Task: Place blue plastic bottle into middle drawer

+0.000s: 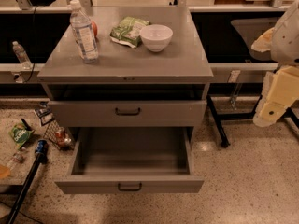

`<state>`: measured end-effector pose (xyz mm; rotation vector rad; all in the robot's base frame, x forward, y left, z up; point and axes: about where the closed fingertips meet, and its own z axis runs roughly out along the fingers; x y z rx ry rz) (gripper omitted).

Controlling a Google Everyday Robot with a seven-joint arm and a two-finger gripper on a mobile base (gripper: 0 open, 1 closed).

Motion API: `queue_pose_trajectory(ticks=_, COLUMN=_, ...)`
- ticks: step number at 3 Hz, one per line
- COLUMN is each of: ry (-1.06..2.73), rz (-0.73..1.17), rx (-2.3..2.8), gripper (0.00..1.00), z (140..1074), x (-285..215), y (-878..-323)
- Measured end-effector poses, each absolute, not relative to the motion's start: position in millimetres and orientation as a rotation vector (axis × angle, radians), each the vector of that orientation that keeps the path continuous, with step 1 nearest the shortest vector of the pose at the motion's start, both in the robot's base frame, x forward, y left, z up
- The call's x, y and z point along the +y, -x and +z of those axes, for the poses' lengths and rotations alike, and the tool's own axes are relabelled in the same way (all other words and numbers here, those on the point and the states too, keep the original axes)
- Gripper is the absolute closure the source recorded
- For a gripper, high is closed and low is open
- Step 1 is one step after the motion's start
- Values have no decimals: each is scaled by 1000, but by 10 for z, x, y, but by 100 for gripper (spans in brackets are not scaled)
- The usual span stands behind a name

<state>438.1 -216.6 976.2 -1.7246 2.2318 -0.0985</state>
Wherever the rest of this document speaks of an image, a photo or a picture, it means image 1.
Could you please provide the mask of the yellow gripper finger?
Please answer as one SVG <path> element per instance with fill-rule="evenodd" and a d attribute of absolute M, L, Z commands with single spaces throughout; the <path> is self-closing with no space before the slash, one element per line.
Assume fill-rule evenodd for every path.
<path fill-rule="evenodd" d="M 258 127 L 268 127 L 275 124 L 286 112 L 283 105 L 261 100 L 253 117 L 253 123 Z"/>

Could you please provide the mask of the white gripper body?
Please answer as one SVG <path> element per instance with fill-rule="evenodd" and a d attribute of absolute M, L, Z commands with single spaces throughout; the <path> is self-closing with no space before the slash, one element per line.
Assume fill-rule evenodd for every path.
<path fill-rule="evenodd" d="M 299 68 L 283 66 L 275 74 L 270 73 L 269 88 L 265 100 L 269 104 L 290 107 L 299 99 Z"/>

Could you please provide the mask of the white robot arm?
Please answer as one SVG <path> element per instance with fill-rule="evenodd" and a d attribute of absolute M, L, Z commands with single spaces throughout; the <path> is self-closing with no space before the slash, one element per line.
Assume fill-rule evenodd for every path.
<path fill-rule="evenodd" d="M 299 1 L 294 1 L 276 25 L 260 35 L 251 48 L 269 51 L 271 58 L 278 62 L 277 70 L 267 72 L 263 79 L 262 98 L 253 117 L 256 126 L 268 127 L 299 99 Z"/>

